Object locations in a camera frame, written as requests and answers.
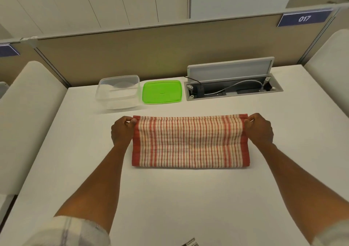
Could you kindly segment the person's left hand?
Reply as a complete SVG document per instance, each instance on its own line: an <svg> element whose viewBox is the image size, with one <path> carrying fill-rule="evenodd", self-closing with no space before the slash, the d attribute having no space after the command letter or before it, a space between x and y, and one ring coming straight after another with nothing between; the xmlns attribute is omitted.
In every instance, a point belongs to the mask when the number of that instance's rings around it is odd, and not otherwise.
<svg viewBox="0 0 349 246"><path fill-rule="evenodd" d="M130 116L123 116L120 119L116 120L115 123L111 126L111 139L114 145L124 145L129 146L133 135L134 127L127 127L127 119L136 119Z"/></svg>

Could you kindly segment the person's right hand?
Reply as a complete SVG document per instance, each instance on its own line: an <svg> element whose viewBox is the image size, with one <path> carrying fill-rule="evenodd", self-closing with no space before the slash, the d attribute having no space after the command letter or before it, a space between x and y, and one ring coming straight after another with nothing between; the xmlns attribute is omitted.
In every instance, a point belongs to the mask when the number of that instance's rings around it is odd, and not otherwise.
<svg viewBox="0 0 349 246"><path fill-rule="evenodd" d="M259 113L254 113L248 116L247 119L253 119L253 125L250 129L244 128L245 133L256 147L259 148L273 143L274 134L270 121Z"/></svg>

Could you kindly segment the red striped kitchen towel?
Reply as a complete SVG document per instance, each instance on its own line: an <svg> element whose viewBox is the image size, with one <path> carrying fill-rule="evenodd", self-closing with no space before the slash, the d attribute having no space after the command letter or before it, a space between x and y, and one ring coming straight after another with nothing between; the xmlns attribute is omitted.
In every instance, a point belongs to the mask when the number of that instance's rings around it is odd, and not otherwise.
<svg viewBox="0 0 349 246"><path fill-rule="evenodd" d="M194 117L134 116L132 166L246 168L247 114Z"/></svg>

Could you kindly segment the person's left forearm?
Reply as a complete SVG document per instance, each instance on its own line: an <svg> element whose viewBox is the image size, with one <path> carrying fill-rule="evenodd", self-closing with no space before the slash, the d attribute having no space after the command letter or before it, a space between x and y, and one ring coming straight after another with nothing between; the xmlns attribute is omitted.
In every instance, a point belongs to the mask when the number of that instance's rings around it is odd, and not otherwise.
<svg viewBox="0 0 349 246"><path fill-rule="evenodd" d="M109 234L119 202L121 172L129 144L116 142L97 168L63 203L55 217L92 221Z"/></svg>

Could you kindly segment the person's right forearm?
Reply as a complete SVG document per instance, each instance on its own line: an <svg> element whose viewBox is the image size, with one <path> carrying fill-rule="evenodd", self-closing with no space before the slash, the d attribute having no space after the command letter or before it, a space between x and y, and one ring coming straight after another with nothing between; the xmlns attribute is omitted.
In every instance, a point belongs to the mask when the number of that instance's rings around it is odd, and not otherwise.
<svg viewBox="0 0 349 246"><path fill-rule="evenodd" d="M257 142L286 208L305 239L342 221L349 221L349 202L301 168L268 141Z"/></svg>

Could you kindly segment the clear plastic container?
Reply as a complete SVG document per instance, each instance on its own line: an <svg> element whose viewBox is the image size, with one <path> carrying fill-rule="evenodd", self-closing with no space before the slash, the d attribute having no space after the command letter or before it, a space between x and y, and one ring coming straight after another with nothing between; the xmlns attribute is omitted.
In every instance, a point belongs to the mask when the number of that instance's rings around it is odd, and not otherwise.
<svg viewBox="0 0 349 246"><path fill-rule="evenodd" d="M137 75L100 80L95 99L107 110L137 107L140 104L140 78Z"/></svg>

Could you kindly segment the green plastic lid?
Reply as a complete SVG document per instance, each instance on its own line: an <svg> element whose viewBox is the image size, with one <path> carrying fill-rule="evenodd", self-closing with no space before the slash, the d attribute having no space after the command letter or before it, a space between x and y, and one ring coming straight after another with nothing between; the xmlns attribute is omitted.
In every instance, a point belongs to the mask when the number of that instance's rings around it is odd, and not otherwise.
<svg viewBox="0 0 349 246"><path fill-rule="evenodd" d="M148 81L142 90L144 104L179 103L182 100L182 85L178 80Z"/></svg>

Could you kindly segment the beige desk partition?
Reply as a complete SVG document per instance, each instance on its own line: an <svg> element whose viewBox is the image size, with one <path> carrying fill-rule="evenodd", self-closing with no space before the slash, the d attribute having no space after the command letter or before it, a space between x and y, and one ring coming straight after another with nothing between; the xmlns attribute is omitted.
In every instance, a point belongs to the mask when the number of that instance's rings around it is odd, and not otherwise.
<svg viewBox="0 0 349 246"><path fill-rule="evenodd" d="M283 13L333 8L323 23L277 27ZM301 63L327 29L349 27L349 3L293 8L276 14L188 21L105 31L1 40L20 55L0 58L0 82L11 85L37 61L66 87L106 77L179 77L191 64L274 57L275 66Z"/></svg>

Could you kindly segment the blue number sign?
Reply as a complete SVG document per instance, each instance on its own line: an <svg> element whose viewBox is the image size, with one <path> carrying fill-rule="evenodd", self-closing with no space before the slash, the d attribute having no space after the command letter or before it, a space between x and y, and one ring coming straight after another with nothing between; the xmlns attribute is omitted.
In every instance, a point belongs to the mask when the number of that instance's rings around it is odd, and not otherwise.
<svg viewBox="0 0 349 246"><path fill-rule="evenodd" d="M277 27L323 23L332 11L333 8L323 8L283 13Z"/></svg>
<svg viewBox="0 0 349 246"><path fill-rule="evenodd" d="M11 44L0 45L0 58L18 56L20 53Z"/></svg>

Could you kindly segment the white cabinet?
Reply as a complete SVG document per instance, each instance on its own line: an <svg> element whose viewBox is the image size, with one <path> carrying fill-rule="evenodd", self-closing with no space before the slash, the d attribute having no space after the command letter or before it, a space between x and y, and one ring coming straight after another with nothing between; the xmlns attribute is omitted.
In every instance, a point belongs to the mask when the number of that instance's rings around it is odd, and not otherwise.
<svg viewBox="0 0 349 246"><path fill-rule="evenodd" d="M277 13L289 0L0 0L0 40Z"/></svg>

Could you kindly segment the person's white left sleeve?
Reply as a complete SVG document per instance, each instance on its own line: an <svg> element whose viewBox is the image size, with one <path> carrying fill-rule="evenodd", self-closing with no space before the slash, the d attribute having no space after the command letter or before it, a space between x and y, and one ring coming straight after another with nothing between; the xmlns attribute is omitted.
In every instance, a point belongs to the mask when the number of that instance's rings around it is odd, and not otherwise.
<svg viewBox="0 0 349 246"><path fill-rule="evenodd" d="M35 232L23 246L111 246L107 231L93 221L57 216Z"/></svg>

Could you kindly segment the person's white sleeve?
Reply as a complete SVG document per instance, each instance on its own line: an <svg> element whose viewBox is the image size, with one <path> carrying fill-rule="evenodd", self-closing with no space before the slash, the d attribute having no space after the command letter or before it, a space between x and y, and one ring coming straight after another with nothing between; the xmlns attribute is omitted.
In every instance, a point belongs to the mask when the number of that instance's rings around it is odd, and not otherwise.
<svg viewBox="0 0 349 246"><path fill-rule="evenodd" d="M57 216L35 232L23 246L111 246L107 231L93 221Z"/></svg>
<svg viewBox="0 0 349 246"><path fill-rule="evenodd" d="M341 222L316 235L311 246L349 246L349 222Z"/></svg>

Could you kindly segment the person's white right sleeve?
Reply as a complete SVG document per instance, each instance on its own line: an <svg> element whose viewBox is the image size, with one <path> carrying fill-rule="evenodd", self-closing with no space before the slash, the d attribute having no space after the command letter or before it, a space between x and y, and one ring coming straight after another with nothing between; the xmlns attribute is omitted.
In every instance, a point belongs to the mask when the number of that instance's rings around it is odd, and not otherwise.
<svg viewBox="0 0 349 246"><path fill-rule="evenodd" d="M349 222L341 222L316 235L311 246L349 246Z"/></svg>

